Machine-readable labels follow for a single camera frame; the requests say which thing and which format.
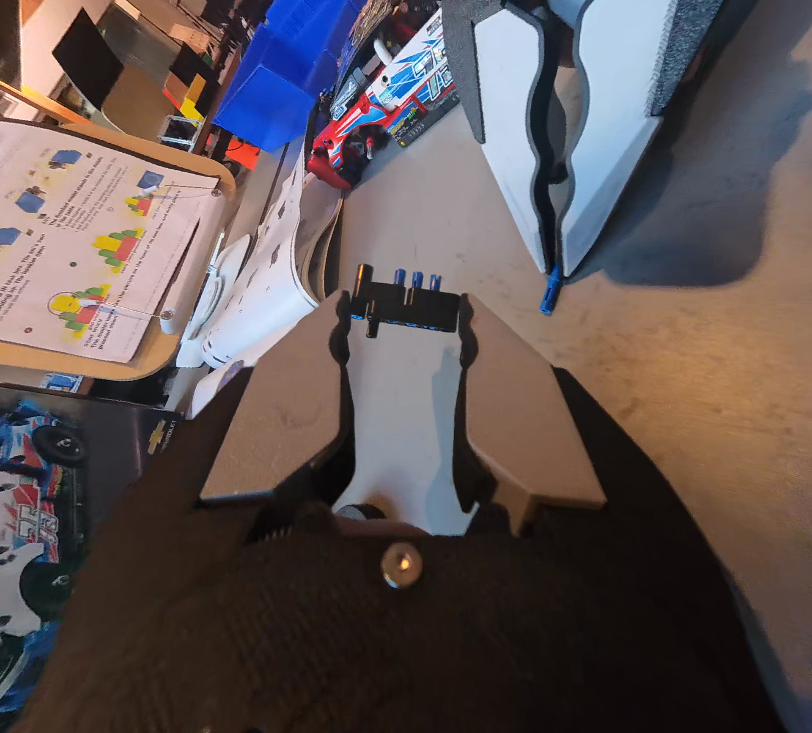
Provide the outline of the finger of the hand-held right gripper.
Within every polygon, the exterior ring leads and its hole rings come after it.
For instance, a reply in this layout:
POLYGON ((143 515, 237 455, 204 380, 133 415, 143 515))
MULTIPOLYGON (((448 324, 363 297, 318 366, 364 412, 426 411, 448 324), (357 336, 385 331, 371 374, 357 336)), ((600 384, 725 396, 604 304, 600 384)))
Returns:
POLYGON ((571 276, 614 210, 661 117, 653 96, 678 0, 584 0, 574 29, 582 112, 567 156, 557 258, 571 276))
POLYGON ((474 27, 484 141, 482 151, 531 258, 555 265, 555 212, 549 188, 556 152, 549 109, 561 31, 551 16, 513 3, 474 27))

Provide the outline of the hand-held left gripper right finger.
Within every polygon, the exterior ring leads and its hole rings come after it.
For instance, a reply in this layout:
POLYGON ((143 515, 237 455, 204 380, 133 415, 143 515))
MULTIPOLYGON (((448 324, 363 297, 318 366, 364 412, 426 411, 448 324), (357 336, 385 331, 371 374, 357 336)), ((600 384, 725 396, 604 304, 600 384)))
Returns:
POLYGON ((553 366, 473 294, 461 297, 452 480, 463 513, 504 510, 518 536, 540 506, 606 504, 553 366))

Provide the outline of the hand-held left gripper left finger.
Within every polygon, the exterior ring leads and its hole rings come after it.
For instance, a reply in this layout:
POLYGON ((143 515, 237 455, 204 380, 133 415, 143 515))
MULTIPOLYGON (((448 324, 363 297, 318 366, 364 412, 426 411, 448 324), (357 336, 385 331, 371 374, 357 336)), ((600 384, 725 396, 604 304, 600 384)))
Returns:
POLYGON ((350 328, 350 294, 335 292, 255 363, 202 502, 337 503, 356 466, 350 328))

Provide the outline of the single blue brick pin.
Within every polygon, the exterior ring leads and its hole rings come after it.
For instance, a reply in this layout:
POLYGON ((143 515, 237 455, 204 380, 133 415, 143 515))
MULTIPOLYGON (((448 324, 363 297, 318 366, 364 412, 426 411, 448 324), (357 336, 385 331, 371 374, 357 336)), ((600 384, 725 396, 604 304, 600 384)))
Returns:
POLYGON ((563 275, 560 264, 556 263, 546 278, 546 288, 539 307, 539 311, 542 314, 550 316, 554 312, 562 286, 563 275))

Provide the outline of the black brick assembly blue pins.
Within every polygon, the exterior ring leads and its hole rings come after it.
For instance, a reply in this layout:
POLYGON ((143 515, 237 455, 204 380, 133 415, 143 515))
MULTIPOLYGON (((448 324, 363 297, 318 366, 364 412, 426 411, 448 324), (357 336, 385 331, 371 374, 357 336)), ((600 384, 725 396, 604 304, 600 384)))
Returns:
POLYGON ((409 328, 456 332, 461 308, 461 296, 441 290, 442 277, 432 274, 428 288, 423 287, 424 275, 414 271, 411 283, 407 271, 396 269, 392 282, 373 279, 373 266, 361 263, 351 295, 351 316, 367 322, 366 336, 376 339, 382 324, 409 328))

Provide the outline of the light grey desk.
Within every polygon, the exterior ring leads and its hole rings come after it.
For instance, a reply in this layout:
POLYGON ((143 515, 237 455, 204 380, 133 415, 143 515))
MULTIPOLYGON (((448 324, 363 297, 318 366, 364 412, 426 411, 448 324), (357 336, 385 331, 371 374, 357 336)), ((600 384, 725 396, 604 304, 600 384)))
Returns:
POLYGON ((461 107, 351 191, 331 284, 442 275, 572 373, 658 466, 810 731, 810 0, 728 0, 553 315, 461 107))

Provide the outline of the open instruction book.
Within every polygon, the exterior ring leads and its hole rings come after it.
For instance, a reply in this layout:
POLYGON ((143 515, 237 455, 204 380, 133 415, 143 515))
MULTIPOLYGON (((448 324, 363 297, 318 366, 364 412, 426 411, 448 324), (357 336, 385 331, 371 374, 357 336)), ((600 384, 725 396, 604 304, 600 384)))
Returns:
POLYGON ((202 408, 242 369, 284 338, 329 295, 330 245, 344 193, 308 171, 302 145, 269 211, 259 221, 233 294, 204 342, 205 364, 185 387, 186 417, 202 408))

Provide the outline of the plywood board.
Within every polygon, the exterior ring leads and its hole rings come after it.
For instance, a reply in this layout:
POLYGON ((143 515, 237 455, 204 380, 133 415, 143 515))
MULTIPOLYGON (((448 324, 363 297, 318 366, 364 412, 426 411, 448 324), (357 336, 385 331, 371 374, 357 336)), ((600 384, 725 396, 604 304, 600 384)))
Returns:
POLYGON ((137 380, 155 373, 171 360, 178 349, 181 335, 189 322, 203 287, 208 260, 223 227, 235 209, 236 183, 231 172, 222 164, 211 159, 173 149, 155 141, 130 136, 121 131, 101 128, 92 123, 57 127, 42 123, 35 124, 71 131, 155 161, 219 178, 218 195, 222 199, 222 203, 218 205, 217 212, 206 220, 193 238, 191 246, 184 255, 184 259, 159 305, 159 312, 151 318, 147 333, 130 362, 118 364, 92 361, 67 353, 36 350, 1 341, 2 367, 31 370, 32 372, 76 373, 114 381, 137 380))

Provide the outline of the white tablet stand base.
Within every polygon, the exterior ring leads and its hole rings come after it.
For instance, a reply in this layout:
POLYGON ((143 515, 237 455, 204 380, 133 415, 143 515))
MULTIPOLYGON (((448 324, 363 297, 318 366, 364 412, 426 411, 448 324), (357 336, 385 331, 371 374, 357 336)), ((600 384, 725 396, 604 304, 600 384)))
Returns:
POLYGON ((175 358, 178 369, 195 369, 206 363, 204 342, 230 301, 252 241, 251 235, 243 235, 211 257, 198 301, 181 336, 175 358))

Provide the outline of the black toy car box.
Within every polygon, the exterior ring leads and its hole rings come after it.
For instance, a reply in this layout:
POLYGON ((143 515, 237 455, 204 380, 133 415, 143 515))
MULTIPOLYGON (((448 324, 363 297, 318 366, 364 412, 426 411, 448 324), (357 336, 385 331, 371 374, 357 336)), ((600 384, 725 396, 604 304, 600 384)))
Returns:
POLYGON ((2 727, 39 681, 93 531, 182 420, 141 404, 2 385, 2 727))

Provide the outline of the red toy race car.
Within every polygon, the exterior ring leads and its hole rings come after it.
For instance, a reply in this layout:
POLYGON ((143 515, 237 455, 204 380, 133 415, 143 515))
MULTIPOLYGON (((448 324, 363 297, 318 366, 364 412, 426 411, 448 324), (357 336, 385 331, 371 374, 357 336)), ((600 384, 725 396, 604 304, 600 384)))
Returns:
POLYGON ((459 103, 445 51, 442 9, 398 54, 377 38, 379 64, 358 68, 334 96, 329 120, 314 138, 309 172, 335 189, 357 186, 374 155, 390 141, 409 147, 459 103))

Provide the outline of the printed instruction sheet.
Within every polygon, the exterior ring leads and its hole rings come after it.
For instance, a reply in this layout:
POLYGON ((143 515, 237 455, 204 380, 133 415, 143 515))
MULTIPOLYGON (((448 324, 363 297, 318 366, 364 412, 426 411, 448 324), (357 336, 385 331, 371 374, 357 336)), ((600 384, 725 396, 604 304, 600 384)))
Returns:
POLYGON ((1 125, 1 339, 125 364, 219 178, 64 129, 1 125))

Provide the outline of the black monitor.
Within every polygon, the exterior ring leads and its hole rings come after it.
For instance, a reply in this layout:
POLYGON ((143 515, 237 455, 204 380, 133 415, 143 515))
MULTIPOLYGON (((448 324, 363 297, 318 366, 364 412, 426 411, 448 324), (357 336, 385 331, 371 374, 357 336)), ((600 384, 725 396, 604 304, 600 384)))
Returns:
POLYGON ((52 55, 83 98, 94 108, 102 109, 121 78, 124 65, 85 8, 80 8, 52 55))

